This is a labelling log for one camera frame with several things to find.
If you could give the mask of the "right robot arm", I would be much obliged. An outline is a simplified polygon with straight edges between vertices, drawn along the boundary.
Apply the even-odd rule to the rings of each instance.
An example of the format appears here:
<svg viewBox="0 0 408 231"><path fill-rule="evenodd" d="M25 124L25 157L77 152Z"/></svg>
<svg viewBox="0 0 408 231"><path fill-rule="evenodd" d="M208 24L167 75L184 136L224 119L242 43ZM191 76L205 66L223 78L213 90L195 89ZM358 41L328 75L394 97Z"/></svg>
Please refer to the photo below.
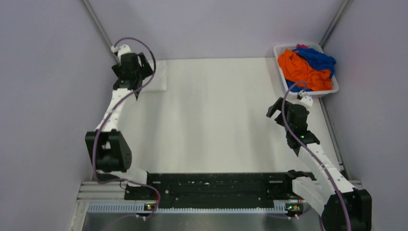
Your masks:
<svg viewBox="0 0 408 231"><path fill-rule="evenodd" d="M318 138L308 130L307 109L313 102L308 96L291 103L282 97L268 108L267 117L283 126L290 149L309 168L308 177L301 171L286 173L282 192L288 198L300 196L319 215L323 231L370 231L372 229L372 197L358 189L333 165Z"/></svg>

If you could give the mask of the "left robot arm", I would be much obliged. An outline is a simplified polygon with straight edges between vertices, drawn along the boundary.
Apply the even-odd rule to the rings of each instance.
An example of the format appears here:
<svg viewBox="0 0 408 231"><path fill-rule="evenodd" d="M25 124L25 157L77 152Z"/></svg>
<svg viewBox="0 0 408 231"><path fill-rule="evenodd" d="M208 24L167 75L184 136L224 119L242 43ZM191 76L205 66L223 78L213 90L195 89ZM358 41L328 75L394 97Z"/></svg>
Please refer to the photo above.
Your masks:
<svg viewBox="0 0 408 231"><path fill-rule="evenodd" d="M88 131L85 142L92 165L92 175L100 184L126 182L136 188L143 199L152 197L153 184L147 181L148 173L133 166L132 151L122 129L130 106L136 103L143 80L153 78L155 67L150 66L143 53L116 53L119 63L112 66L117 80L113 85L111 101L94 131Z"/></svg>

